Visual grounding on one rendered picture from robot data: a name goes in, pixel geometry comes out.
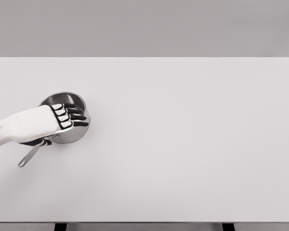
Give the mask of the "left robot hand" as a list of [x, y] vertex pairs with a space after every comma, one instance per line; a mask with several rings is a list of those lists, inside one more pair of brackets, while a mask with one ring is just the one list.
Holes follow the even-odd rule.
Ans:
[[13, 141], [29, 145], [51, 145], [46, 138], [89, 126], [84, 110], [71, 103], [41, 105], [11, 116]]

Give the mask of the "steel pot with long handle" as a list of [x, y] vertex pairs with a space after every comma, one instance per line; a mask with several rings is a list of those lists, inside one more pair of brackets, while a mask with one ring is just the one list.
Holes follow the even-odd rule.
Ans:
[[[90, 114], [87, 110], [85, 101], [83, 100], [82, 97], [80, 97], [79, 95], [75, 93], [72, 93], [72, 92], [55, 93], [45, 98], [39, 105], [40, 106], [52, 105], [52, 104], [58, 104], [58, 103], [74, 104], [76, 108], [79, 108], [82, 110], [82, 113], [80, 115], [86, 117], [86, 120], [84, 120], [84, 122], [90, 123], [91, 121]], [[63, 130], [59, 132], [58, 134], [45, 137], [45, 140], [51, 141], [52, 143], [58, 143], [58, 144], [72, 143], [82, 138], [88, 129], [89, 129], [89, 126], [68, 128], [67, 130]], [[40, 146], [33, 147], [18, 163], [18, 167], [24, 167], [30, 161], [30, 159], [35, 155], [35, 153], [39, 150], [39, 148]]]

